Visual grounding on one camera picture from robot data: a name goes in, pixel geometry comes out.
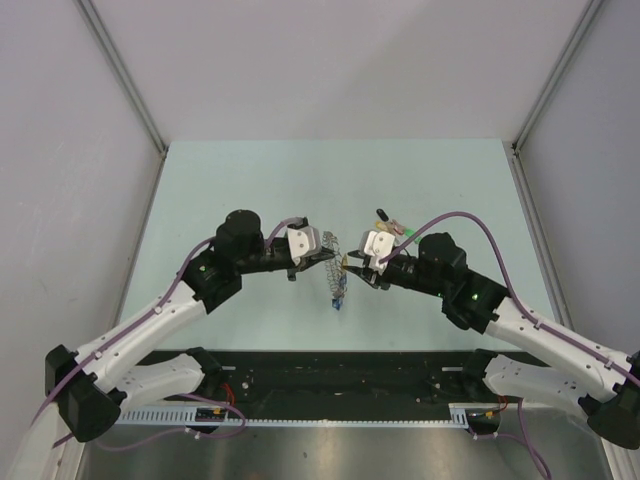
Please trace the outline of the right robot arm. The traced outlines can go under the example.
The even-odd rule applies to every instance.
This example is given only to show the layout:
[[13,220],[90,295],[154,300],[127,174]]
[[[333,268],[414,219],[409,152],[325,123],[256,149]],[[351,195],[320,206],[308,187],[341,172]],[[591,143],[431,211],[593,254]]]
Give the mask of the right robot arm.
[[513,290],[467,265],[465,251],[447,233],[429,234],[415,256],[393,254],[395,238],[364,234],[349,267],[375,289],[392,286],[438,297],[456,327],[507,342],[540,366],[476,351],[461,376],[473,401],[491,394],[531,399],[574,415],[601,438],[628,450],[639,447],[639,359],[586,339],[526,306]]

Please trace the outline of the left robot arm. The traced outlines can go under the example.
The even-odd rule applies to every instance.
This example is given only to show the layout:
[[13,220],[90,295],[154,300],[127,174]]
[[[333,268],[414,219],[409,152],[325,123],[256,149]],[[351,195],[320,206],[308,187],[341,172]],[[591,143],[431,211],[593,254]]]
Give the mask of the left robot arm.
[[213,237],[197,244],[172,283],[145,310],[75,350],[58,345],[45,357],[45,407],[55,405],[81,443],[106,433],[127,410],[171,396],[207,400],[221,387],[221,368],[205,349],[140,366],[159,344],[237,294],[246,275],[283,271],[289,280],[334,259],[305,217],[281,221],[270,236],[250,210],[235,210]]

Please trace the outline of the black tag key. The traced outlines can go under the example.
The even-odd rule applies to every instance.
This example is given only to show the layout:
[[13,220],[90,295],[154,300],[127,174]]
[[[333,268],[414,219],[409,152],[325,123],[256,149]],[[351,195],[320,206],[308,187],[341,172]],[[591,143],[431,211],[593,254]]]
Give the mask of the black tag key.
[[378,217],[382,222],[388,222],[390,220],[389,216],[386,214],[386,212],[383,209],[377,209],[376,214],[378,215]]

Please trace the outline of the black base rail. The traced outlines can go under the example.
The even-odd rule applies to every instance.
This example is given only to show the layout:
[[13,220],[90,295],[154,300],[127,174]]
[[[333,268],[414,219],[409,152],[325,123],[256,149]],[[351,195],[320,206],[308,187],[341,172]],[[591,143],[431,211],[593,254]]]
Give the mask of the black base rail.
[[443,420],[453,404],[498,406],[467,388],[471,354],[454,352],[214,351],[219,373],[197,395],[231,400],[250,420],[391,423]]

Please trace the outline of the left aluminium frame post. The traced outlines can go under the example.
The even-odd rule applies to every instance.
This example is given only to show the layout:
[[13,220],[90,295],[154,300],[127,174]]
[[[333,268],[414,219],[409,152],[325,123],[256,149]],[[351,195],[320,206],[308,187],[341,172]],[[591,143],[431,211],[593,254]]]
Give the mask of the left aluminium frame post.
[[107,66],[112,72],[121,92],[137,118],[154,150],[161,158],[166,156],[168,145],[161,134],[157,123],[144,101],[144,98],[131,75],[122,54],[114,41],[96,4],[91,0],[75,0],[80,17],[103,55]]

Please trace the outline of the aluminium frame post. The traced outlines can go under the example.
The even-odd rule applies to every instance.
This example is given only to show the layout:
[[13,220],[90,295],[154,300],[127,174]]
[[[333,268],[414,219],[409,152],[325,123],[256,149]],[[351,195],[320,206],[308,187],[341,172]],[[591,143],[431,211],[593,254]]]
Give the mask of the aluminium frame post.
[[511,149],[516,156],[520,155],[531,133],[542,119],[564,77],[568,74],[570,67],[597,23],[599,16],[608,4],[609,1],[605,0],[589,0],[586,2],[576,24],[554,61],[539,94],[511,142]]
[[96,4],[91,0],[75,0],[80,17],[103,55],[107,66],[112,72],[121,92],[137,118],[154,150],[161,158],[166,156],[168,145],[161,134],[157,123],[144,101],[144,98],[131,75],[122,54],[114,41]]

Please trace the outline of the right aluminium frame post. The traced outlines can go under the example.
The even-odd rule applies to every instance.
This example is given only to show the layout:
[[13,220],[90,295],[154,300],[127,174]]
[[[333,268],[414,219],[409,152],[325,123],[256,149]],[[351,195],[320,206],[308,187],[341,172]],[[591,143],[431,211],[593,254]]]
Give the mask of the right aluminium frame post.
[[511,149],[516,156],[520,155],[531,133],[542,119],[564,77],[568,74],[570,67],[597,23],[599,16],[608,4],[609,1],[605,0],[589,0],[586,2],[576,24],[554,61],[539,94],[511,142]]

